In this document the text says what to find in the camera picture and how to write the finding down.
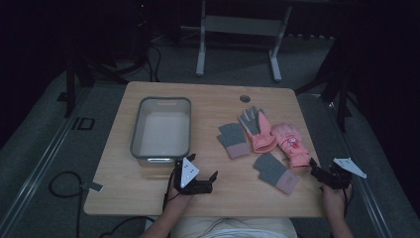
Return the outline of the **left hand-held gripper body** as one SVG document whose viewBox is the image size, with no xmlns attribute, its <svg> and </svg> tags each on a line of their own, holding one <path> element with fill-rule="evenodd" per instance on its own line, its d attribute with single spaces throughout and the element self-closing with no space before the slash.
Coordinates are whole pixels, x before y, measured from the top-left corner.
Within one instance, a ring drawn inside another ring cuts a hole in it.
<svg viewBox="0 0 420 238">
<path fill-rule="evenodd" d="M 173 186 L 184 195 L 204 194 L 213 191 L 213 181 L 198 180 L 196 177 L 200 173 L 188 159 L 184 158 L 175 163 Z"/>
</svg>

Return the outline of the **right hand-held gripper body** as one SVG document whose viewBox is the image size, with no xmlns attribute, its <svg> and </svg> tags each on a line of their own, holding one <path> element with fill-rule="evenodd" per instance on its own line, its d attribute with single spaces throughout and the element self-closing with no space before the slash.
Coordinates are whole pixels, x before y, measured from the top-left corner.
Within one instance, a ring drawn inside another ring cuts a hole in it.
<svg viewBox="0 0 420 238">
<path fill-rule="evenodd" d="M 318 181 L 332 189 L 348 188 L 353 176 L 367 177 L 351 158 L 335 158 L 327 171 L 321 170 Z"/>
</svg>

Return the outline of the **pink ski glove printed back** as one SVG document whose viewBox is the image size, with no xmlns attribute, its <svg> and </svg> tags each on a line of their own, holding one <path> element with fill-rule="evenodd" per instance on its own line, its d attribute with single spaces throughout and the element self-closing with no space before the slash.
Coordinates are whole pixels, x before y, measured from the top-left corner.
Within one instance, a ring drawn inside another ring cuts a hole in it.
<svg viewBox="0 0 420 238">
<path fill-rule="evenodd" d="M 289 123 L 278 123 L 271 127 L 271 134 L 276 139 L 277 145 L 289 158 L 291 168 L 310 166 L 310 154 L 302 144 L 302 137 L 298 128 Z"/>
</svg>

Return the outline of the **clear plastic bin grey rim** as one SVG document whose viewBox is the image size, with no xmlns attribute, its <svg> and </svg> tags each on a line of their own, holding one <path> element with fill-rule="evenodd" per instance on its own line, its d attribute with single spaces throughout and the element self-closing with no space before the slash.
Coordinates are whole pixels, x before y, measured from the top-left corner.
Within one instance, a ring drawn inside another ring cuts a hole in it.
<svg viewBox="0 0 420 238">
<path fill-rule="evenodd" d="M 191 110 L 186 97 L 141 100 L 130 151 L 142 167 L 171 167 L 189 154 Z"/>
</svg>

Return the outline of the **grey knit glove pink cuff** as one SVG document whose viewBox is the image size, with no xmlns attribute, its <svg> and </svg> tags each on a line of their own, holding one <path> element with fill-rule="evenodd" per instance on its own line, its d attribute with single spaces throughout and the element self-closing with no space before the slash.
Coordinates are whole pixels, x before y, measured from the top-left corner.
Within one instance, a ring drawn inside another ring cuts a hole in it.
<svg viewBox="0 0 420 238">
<path fill-rule="evenodd" d="M 291 194 L 299 183 L 299 177 L 271 153 L 260 155 L 254 163 L 254 168 L 260 172 L 259 179 L 271 184 L 285 194 Z"/>
<path fill-rule="evenodd" d="M 218 141 L 225 148 L 230 159 L 237 159 L 251 153 L 250 146 L 239 123 L 225 124 L 219 127 Z"/>
</svg>

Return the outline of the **pink ski glove grey palm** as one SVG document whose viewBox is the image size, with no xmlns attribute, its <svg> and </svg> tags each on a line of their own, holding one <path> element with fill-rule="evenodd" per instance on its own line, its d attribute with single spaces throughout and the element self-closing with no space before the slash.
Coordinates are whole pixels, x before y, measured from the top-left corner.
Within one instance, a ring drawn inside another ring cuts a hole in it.
<svg viewBox="0 0 420 238">
<path fill-rule="evenodd" d="M 245 129 L 257 154 L 263 154 L 276 147 L 276 139 L 271 135 L 271 126 L 262 109 L 255 106 L 245 110 L 239 121 Z"/>
</svg>

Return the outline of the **person's right hand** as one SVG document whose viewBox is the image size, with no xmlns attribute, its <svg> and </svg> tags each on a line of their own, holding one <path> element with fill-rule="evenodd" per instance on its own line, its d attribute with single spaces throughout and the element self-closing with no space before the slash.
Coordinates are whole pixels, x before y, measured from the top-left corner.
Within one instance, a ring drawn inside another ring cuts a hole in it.
<svg viewBox="0 0 420 238">
<path fill-rule="evenodd" d="M 349 185 L 345 190 L 332 189 L 326 184 L 322 185 L 323 207 L 326 216 L 328 214 L 341 213 L 345 217 L 348 204 L 353 196 L 353 187 Z"/>
</svg>

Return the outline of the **person's left hand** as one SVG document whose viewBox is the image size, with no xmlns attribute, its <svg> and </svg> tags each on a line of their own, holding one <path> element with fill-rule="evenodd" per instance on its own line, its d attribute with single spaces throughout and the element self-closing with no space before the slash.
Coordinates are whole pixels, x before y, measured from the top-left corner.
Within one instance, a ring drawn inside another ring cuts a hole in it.
<svg viewBox="0 0 420 238">
<path fill-rule="evenodd" d="M 182 214 L 188 207 L 193 195 L 179 193 L 173 186 L 168 190 L 164 211 Z"/>
</svg>

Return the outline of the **person's beige clothing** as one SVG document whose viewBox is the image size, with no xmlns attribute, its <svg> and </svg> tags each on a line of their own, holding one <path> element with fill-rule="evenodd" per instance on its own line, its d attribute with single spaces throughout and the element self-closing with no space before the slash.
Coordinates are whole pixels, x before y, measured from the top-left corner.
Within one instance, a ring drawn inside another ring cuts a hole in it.
<svg viewBox="0 0 420 238">
<path fill-rule="evenodd" d="M 285 217 L 185 217 L 170 238 L 297 238 Z"/>
</svg>

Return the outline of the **black metal stand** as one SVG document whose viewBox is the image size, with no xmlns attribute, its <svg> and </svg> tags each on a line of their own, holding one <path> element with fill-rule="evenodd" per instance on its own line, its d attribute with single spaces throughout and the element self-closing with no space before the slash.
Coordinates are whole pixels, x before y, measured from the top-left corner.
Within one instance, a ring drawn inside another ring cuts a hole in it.
<svg viewBox="0 0 420 238">
<path fill-rule="evenodd" d="M 126 84 L 124 75 L 144 66 L 150 48 L 146 0 L 63 0 L 66 113 L 75 108 L 75 84 L 91 87 L 102 75 Z"/>
<path fill-rule="evenodd" d="M 315 78 L 294 90 L 295 95 L 299 95 L 320 84 L 325 83 L 325 87 L 321 93 L 323 102 L 333 103 L 338 99 L 337 124 L 340 130 L 345 133 L 345 120 L 348 115 L 348 91 L 349 82 L 352 74 L 349 52 L 346 45 L 337 39 L 328 51 Z"/>
</svg>

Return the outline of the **small grey tag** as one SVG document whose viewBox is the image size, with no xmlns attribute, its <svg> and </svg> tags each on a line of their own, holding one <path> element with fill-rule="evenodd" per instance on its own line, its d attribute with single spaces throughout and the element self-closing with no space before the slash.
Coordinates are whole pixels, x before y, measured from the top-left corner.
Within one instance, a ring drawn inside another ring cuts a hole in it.
<svg viewBox="0 0 420 238">
<path fill-rule="evenodd" d="M 96 192 L 101 192 L 102 189 L 103 189 L 103 186 L 99 183 L 91 181 L 91 182 L 84 182 L 81 185 L 81 188 L 83 190 L 93 190 L 93 191 L 96 191 Z"/>
</svg>

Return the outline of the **metal floor rail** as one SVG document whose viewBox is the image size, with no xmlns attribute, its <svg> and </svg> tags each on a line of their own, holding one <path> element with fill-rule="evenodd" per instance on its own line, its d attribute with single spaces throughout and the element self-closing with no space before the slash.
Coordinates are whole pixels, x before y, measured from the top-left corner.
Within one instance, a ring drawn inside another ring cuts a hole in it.
<svg viewBox="0 0 420 238">
<path fill-rule="evenodd" d="M 90 90 L 76 91 L 68 110 L 56 93 L 46 93 L 0 149 L 0 238 L 10 238 Z"/>
<path fill-rule="evenodd" d="M 324 101 L 320 94 L 312 94 L 310 99 L 314 105 L 308 106 L 310 111 L 305 111 L 305 120 L 322 168 L 328 169 L 335 158 L 352 159 L 360 166 L 348 134 L 343 133 L 336 122 L 334 102 Z M 367 178 L 353 176 L 351 185 L 354 193 L 347 209 L 347 222 L 357 238 L 391 238 L 389 227 L 370 187 L 371 179 L 371 175 Z"/>
</svg>

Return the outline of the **white metal desk frame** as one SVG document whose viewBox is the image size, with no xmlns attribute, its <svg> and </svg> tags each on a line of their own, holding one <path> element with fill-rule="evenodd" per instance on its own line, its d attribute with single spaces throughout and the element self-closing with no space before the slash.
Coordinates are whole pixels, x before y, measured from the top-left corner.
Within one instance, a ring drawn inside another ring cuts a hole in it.
<svg viewBox="0 0 420 238">
<path fill-rule="evenodd" d="M 201 0 L 201 21 L 200 21 L 200 42 L 195 74 L 203 76 L 206 60 L 206 33 L 227 33 L 239 35 L 254 35 L 264 37 L 275 37 L 275 45 L 267 52 L 274 81 L 282 81 L 280 65 L 277 55 L 285 35 L 288 20 L 291 15 L 292 6 L 287 6 L 281 20 L 252 19 L 208 15 L 207 0 Z"/>
</svg>

